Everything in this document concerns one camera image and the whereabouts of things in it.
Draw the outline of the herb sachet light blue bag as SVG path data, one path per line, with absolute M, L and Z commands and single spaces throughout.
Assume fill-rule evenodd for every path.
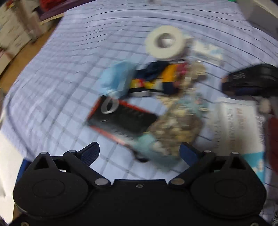
M 185 95 L 174 101 L 165 113 L 141 135 L 133 149 L 159 169 L 168 171 L 180 161 L 181 143 L 192 144 L 204 123 L 208 111 L 201 93 Z

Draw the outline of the black red flat case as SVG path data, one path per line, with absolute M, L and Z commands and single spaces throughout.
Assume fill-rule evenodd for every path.
M 101 96 L 91 109 L 86 123 L 111 140 L 133 147 L 157 119 L 156 114 L 123 100 Z

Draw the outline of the white tissue pack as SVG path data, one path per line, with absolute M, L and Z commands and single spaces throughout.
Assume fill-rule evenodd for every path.
M 210 43 L 204 43 L 198 40 L 193 41 L 191 54 L 201 61 L 216 66 L 221 66 L 223 62 L 223 49 Z

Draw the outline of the blue face mask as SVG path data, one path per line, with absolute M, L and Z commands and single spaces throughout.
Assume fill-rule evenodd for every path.
M 100 77 L 102 95 L 117 99 L 125 97 L 135 76 L 136 68 L 135 63 L 122 61 L 105 69 Z

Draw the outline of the large white tape roll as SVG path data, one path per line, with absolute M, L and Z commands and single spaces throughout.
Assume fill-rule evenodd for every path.
M 145 39 L 146 51 L 159 60 L 174 59 L 184 51 L 185 46 L 182 31 L 170 25 L 154 29 Z

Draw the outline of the beige mesh drawstring pouch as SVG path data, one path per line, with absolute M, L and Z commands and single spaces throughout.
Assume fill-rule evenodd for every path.
M 187 72 L 184 76 L 184 87 L 190 87 L 195 82 L 206 79 L 207 71 L 205 65 L 200 61 L 193 61 L 187 68 Z

